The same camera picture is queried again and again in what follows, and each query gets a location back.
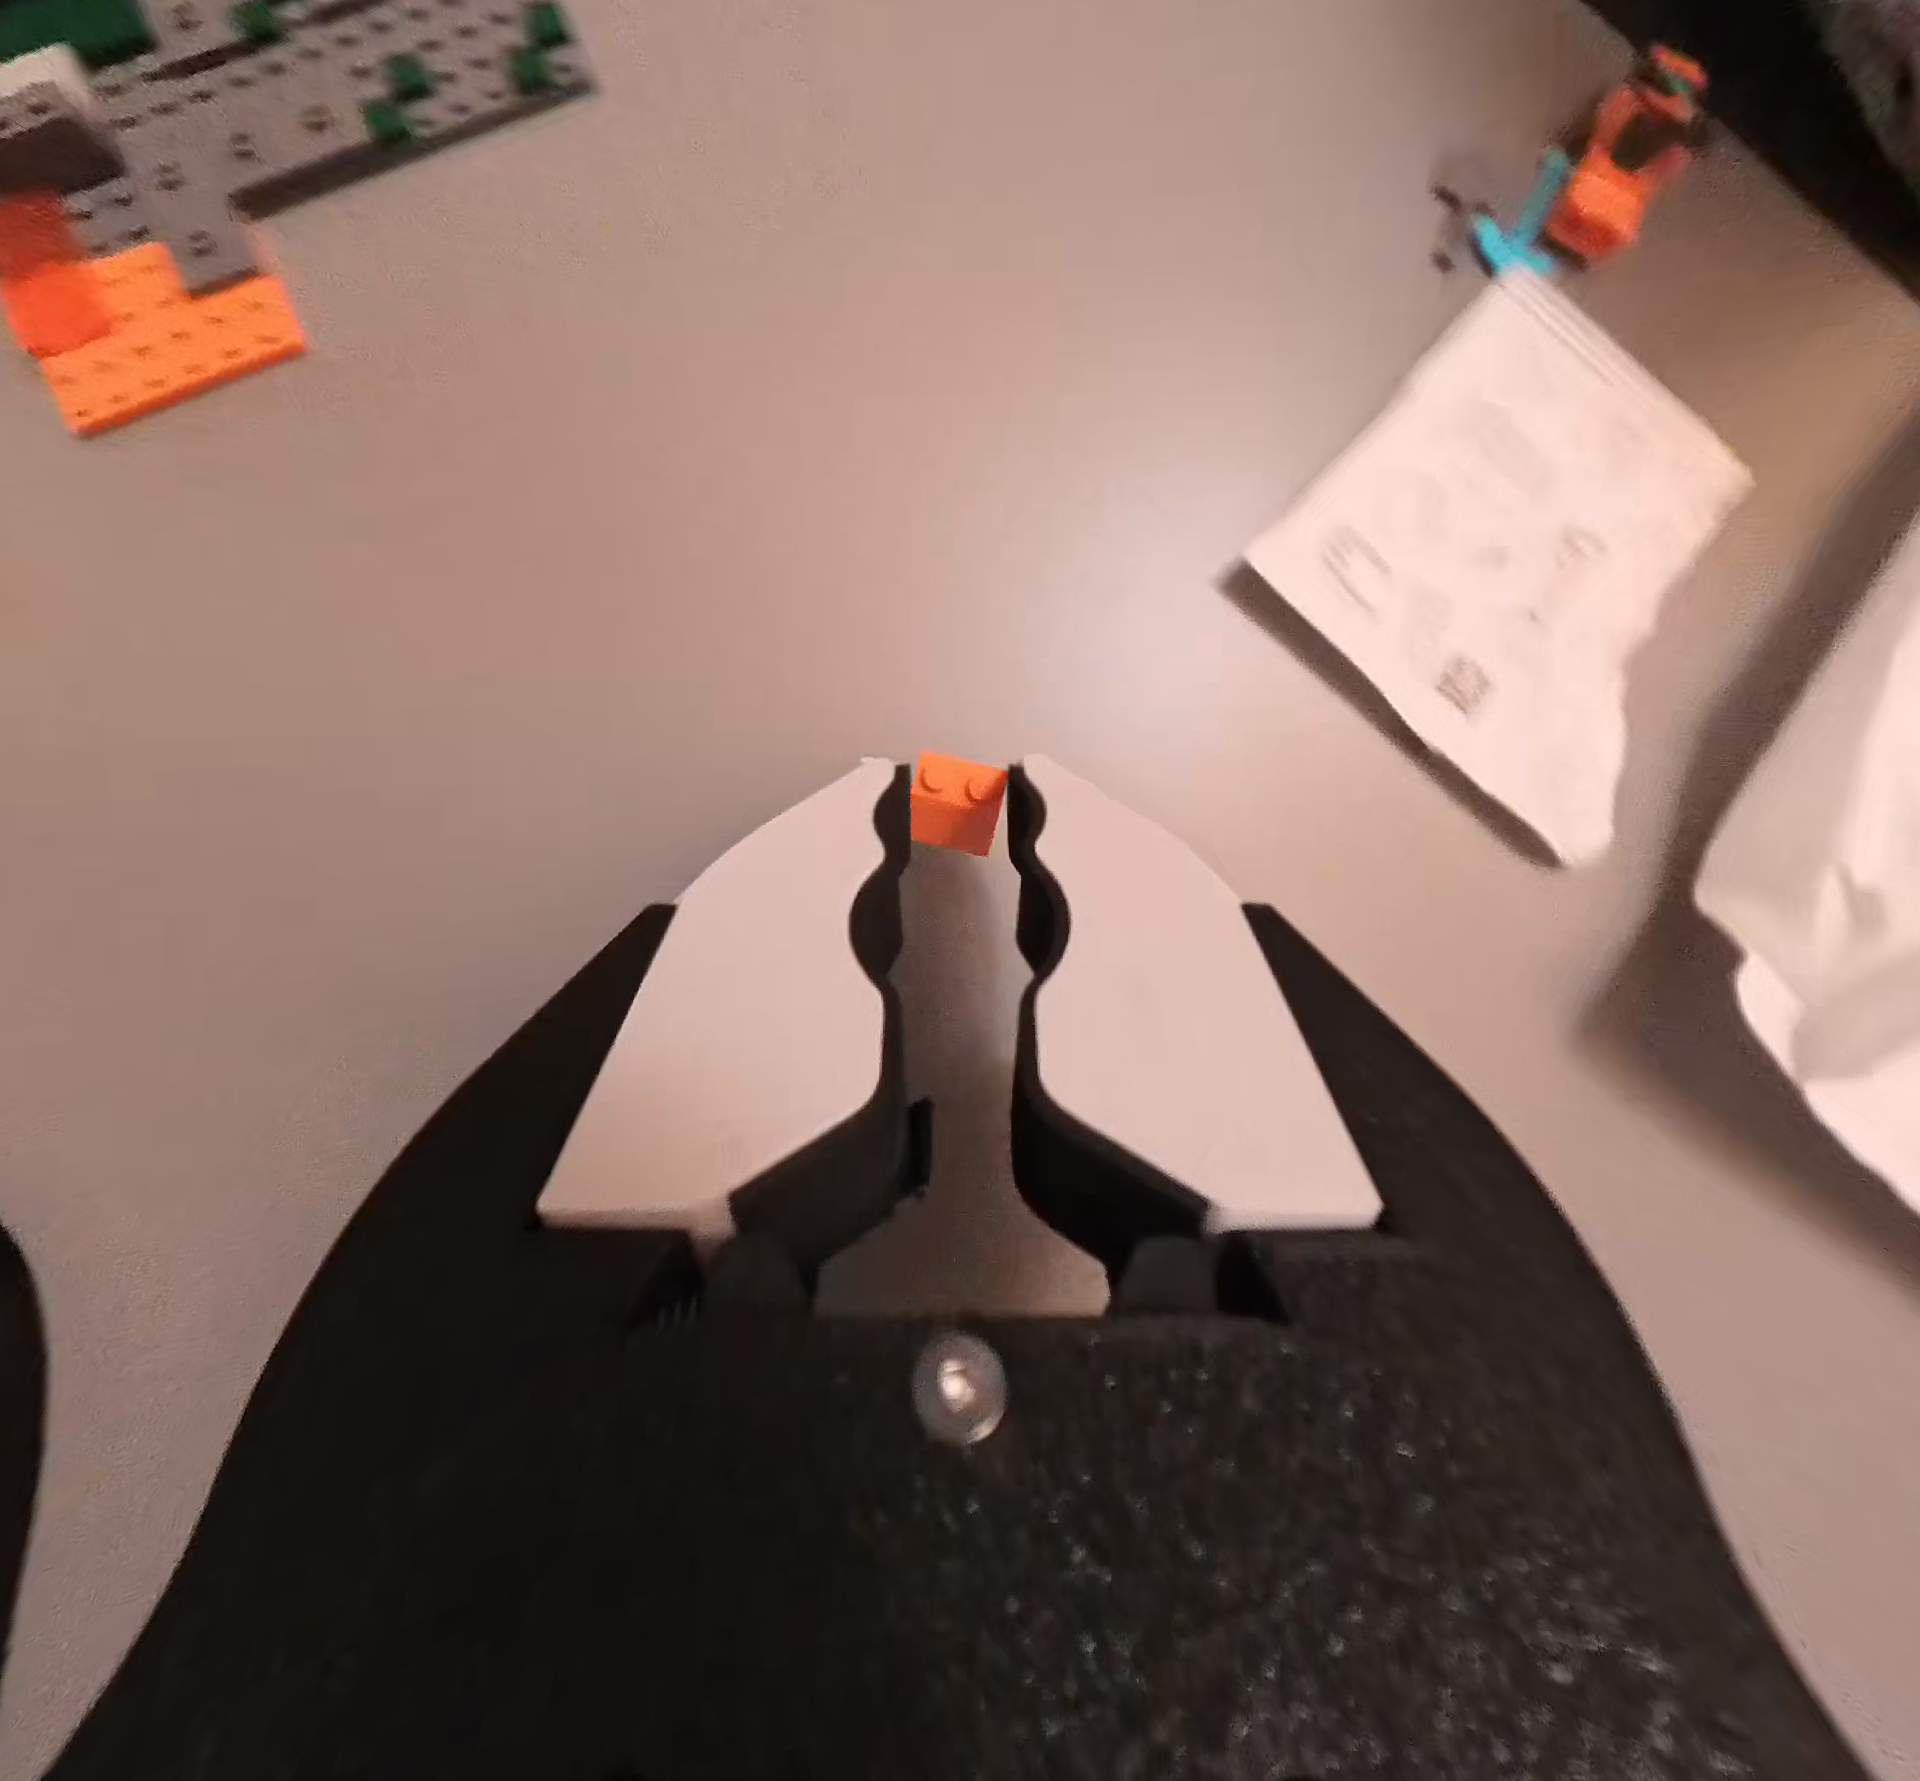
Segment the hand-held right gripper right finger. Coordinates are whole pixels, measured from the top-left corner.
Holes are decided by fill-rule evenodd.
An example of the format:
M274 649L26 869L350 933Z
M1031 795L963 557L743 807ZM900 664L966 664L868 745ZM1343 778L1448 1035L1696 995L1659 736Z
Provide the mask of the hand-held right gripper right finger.
M1047 755L1007 819L1036 1210L1066 1235L1372 1229L1377 1183L1225 879Z

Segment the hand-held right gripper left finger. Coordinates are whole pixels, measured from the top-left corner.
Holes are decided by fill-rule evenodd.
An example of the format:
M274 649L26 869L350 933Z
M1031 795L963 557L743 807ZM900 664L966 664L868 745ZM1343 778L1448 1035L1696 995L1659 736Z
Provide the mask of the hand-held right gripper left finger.
M771 1232L774 1173L823 1170L858 1235L895 1203L905 1086L892 969L901 765L863 756L716 855L658 946L537 1196L548 1225Z

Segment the orange lego slope brick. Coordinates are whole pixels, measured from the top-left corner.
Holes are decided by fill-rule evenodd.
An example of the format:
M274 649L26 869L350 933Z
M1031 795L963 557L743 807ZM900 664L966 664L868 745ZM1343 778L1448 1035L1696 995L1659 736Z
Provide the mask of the orange lego slope brick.
M1007 765L920 751L910 778L910 845L989 855L1007 785Z

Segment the grey and orange lego build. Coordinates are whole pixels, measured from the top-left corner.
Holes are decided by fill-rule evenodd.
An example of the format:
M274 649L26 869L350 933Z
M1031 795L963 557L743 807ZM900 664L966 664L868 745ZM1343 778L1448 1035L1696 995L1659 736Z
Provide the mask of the grey and orange lego build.
M3 0L3 331L81 438L301 357L274 210L592 87L561 0Z

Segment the turquoise lego tool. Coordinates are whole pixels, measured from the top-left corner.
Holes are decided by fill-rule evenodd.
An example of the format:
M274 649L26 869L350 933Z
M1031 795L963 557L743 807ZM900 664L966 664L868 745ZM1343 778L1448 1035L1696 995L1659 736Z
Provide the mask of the turquoise lego tool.
M1531 184L1508 222L1498 222L1489 207L1474 207L1469 235L1478 263L1489 278L1534 275L1552 278L1559 258L1547 239L1547 220L1573 175L1573 156L1563 148L1547 148Z

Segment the orange lego minifigure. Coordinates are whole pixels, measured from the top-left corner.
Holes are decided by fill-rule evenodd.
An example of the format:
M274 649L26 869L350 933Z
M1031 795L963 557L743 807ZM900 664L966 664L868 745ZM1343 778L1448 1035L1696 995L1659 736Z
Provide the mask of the orange lego minifigure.
M1706 148L1709 76L1688 52L1650 45L1609 89L1543 220L1543 246L1579 266L1636 246L1653 198Z

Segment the small printed paper bag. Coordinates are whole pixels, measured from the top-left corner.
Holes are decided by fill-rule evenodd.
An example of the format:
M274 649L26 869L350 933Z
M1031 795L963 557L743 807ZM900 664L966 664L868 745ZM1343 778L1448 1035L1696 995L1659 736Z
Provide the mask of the small printed paper bag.
M1748 488L1582 305L1505 268L1242 561L1579 868L1617 834L1630 661Z

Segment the large printed paper bag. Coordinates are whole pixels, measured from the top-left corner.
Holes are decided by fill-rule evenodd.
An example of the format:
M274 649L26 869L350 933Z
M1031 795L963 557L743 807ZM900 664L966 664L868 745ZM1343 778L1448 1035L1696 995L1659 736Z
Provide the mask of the large printed paper bag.
M1692 888L1809 1115L1917 1209L1917 534L1863 594Z

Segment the black office chair seat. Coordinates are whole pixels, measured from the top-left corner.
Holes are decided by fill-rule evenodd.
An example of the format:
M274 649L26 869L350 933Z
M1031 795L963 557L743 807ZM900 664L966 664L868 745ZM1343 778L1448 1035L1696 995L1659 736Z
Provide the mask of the black office chair seat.
M45 1335L26 1254L3 1229L3 1669L44 1466Z

